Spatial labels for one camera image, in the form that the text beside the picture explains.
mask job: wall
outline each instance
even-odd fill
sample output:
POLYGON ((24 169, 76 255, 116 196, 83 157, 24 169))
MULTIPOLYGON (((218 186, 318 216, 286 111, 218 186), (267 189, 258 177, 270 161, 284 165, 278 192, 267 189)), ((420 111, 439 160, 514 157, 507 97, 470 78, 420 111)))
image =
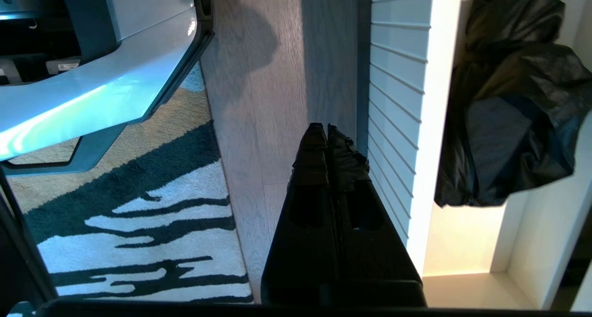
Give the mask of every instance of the wall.
POLYGON ((561 25, 561 32, 559 38, 556 40, 557 44, 567 45, 573 47, 578 32, 581 32, 580 22, 586 0, 563 0, 565 2, 565 17, 561 25))
POLYGON ((586 0, 583 8, 583 15, 579 25, 578 34, 573 42, 573 50, 580 56, 584 66, 592 70, 592 0, 586 0))
POLYGON ((505 273, 424 277, 423 292, 430 308, 534 308, 505 273))
POLYGON ((458 8, 459 0, 372 0, 370 178, 420 273, 458 8))
POLYGON ((522 215, 524 214, 524 207, 529 196, 530 191, 522 191, 513 193, 508 197, 504 206, 504 216, 499 227, 499 235, 495 243, 490 272, 506 272, 508 269, 522 215))
MULTIPOLYGON (((460 1, 455 61, 464 53, 465 28, 471 3, 472 0, 460 1)), ((489 272, 505 211, 505 205, 486 209, 440 208, 434 205, 423 274, 489 272)))
POLYGON ((531 190, 508 274, 538 309, 548 309, 592 203, 592 117, 584 121, 572 176, 531 190))

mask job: black plastic component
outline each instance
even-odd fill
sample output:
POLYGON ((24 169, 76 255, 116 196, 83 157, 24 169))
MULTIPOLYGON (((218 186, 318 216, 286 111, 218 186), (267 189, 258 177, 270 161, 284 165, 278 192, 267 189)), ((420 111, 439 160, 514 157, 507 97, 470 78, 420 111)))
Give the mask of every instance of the black plastic component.
POLYGON ((80 45, 80 64, 115 51, 119 46, 106 0, 64 0, 80 45))
POLYGON ((592 313, 568 311, 494 310, 494 309, 425 309, 425 308, 322 308, 316 306, 261 306, 261 305, 200 305, 174 302, 125 302, 101 300, 57 300, 44 306, 39 317, 277 317, 316 316, 331 314, 339 317, 586 317, 592 313))
POLYGON ((47 61, 80 56, 63 0, 11 1, 14 8, 0 12, 0 56, 17 70, 8 84, 42 81, 50 77, 47 61))
POLYGON ((14 164, 3 161, 0 162, 0 167, 4 168, 6 176, 72 174, 89 171, 97 165, 125 126, 126 124, 115 125, 80 137, 72 156, 66 162, 14 164))
POLYGON ((269 305, 425 307, 421 278, 389 220, 368 161, 329 125, 300 142, 262 277, 269 305))
POLYGON ((6 197, 0 195, 0 316, 6 316, 18 302, 38 309, 57 292, 1 168, 0 186, 6 197))
POLYGON ((356 146, 368 155, 368 110, 370 109, 370 24, 372 0, 358 0, 358 92, 356 99, 356 146))

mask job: zebra print rug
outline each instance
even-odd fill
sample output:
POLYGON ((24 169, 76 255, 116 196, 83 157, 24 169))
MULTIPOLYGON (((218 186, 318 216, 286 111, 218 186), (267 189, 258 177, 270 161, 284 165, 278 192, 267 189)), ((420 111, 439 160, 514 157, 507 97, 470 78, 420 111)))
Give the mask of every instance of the zebra print rug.
MULTIPOLYGON (((192 76, 201 80, 201 73, 196 73, 199 70, 192 76)), ((195 100, 199 85, 193 86, 194 82, 185 85, 181 94, 173 96, 171 101, 179 102, 173 107, 187 107, 195 100)), ((167 114, 171 110, 167 106, 157 112, 160 118, 155 115, 155 120, 144 126, 129 126, 129 133, 144 138, 171 133, 170 126, 158 127, 171 123, 167 117, 184 114, 191 119, 190 110, 167 114)), ((201 107, 207 110, 207 101, 201 107)), ((53 181, 47 176, 36 181, 11 180, 17 199, 28 210, 25 219, 60 296, 253 302, 213 123, 209 112, 205 116, 208 120, 197 122, 198 127, 119 167, 95 174, 96 178, 89 178, 93 176, 90 173, 84 178, 88 182, 57 197, 27 199, 36 192, 34 182, 66 191, 68 187, 61 185, 78 184, 74 179, 79 178, 61 175, 53 176, 53 181), (43 199, 50 200, 34 205, 43 199)), ((105 161, 117 163, 121 159, 109 157, 124 156, 120 153, 127 154, 125 149, 130 147, 114 144, 113 154, 110 150, 105 161)), ((105 171, 101 163, 97 170, 105 171)))

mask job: black garment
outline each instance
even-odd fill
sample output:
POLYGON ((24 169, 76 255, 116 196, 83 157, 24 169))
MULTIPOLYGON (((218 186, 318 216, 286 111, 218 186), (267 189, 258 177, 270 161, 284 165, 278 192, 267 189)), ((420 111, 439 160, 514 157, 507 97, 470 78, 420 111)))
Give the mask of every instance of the black garment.
POLYGON ((453 70, 435 201, 501 205, 573 174, 592 73, 557 38, 560 0, 473 0, 453 70))

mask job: beige carpet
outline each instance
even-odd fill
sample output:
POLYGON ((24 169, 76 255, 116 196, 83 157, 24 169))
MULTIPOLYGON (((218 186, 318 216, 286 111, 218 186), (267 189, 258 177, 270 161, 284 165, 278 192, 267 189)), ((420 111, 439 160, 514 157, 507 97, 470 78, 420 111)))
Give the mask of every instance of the beige carpet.
MULTIPOLYGON (((9 178, 23 213, 59 195, 76 190, 113 168, 148 153, 162 144, 182 136, 211 119, 205 91, 193 92, 179 88, 167 104, 143 123, 129 125, 109 151, 91 171, 80 174, 27 176, 9 178)), ((76 146, 76 139, 29 153, 14 163, 66 161, 76 146)))

